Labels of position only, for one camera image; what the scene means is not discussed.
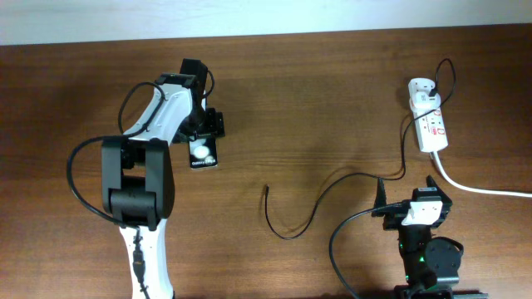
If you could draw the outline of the black Galaxy smartphone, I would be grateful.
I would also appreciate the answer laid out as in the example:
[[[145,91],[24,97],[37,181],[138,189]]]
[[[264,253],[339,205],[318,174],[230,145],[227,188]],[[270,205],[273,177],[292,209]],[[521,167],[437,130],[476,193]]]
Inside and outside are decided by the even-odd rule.
[[[218,165],[215,138],[189,142],[189,153],[190,167],[192,169],[207,169]]]

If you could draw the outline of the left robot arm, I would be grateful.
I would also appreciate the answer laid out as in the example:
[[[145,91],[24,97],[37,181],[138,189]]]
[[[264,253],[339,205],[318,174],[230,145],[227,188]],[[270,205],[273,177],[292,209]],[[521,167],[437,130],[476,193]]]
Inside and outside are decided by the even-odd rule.
[[[165,229],[175,201],[172,145],[189,148],[192,169],[218,164],[216,140],[224,136],[221,113],[207,106],[214,80],[204,75],[162,74],[140,119],[123,141],[101,146],[102,201],[120,221],[134,298],[173,298]]]

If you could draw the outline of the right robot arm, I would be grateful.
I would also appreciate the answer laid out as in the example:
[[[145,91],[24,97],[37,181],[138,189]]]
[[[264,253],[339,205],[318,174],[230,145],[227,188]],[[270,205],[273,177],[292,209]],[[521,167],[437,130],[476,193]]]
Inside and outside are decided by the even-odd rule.
[[[451,211],[452,200],[431,177],[426,187],[412,191],[410,199],[388,203],[382,179],[377,181],[374,218],[383,219],[385,231],[398,232],[398,251],[403,261],[406,285],[394,288],[395,298],[487,298],[480,291],[454,291],[464,246],[446,237],[436,237]]]

